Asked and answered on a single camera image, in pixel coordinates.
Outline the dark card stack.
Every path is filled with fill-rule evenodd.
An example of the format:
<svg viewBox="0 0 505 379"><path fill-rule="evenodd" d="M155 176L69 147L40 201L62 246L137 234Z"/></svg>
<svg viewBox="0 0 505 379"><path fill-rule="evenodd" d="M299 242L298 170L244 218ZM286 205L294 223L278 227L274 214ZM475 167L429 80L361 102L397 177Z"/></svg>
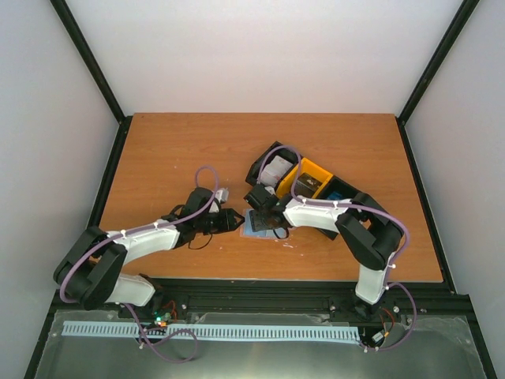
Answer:
<svg viewBox="0 0 505 379"><path fill-rule="evenodd" d="M294 192L299 197L312 198L321 185L321 181L308 173L303 173L295 182Z"/></svg>

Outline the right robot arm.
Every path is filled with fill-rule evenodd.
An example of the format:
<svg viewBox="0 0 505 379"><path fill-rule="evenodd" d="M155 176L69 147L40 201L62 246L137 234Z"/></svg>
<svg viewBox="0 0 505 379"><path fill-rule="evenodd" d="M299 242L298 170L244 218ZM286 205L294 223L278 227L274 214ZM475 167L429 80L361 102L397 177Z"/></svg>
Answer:
<svg viewBox="0 0 505 379"><path fill-rule="evenodd" d="M389 288L395 260L410 243L406 226L366 193L342 200L293 194L279 198L257 184L245 195L245 202L270 229L312 227L342 237L359 264L355 294L370 306Z"/></svg>

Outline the pink card holder wallet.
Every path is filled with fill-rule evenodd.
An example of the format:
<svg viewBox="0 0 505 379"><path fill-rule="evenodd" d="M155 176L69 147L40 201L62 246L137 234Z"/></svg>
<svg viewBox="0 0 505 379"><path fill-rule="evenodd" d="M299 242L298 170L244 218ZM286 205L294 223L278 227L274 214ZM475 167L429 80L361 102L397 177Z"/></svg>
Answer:
<svg viewBox="0 0 505 379"><path fill-rule="evenodd" d="M283 240L289 237L289 231L284 228L271 229L256 217L256 212L247 208L244 211L245 222L240 226L241 237L257 239Z"/></svg>

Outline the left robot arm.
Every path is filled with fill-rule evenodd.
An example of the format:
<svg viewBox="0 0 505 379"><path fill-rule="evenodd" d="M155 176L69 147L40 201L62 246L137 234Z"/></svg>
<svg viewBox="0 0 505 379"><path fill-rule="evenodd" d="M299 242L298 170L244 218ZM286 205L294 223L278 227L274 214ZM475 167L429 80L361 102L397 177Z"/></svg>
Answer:
<svg viewBox="0 0 505 379"><path fill-rule="evenodd" d="M210 237L236 231L245 218L226 208L229 191L195 188L182 205L140 227L103 231L88 227L54 271L60 299L95 310L107 303L136 306L145 317L157 317L164 298L141 274L122 273L124 265L152 253L189 245L198 234Z"/></svg>

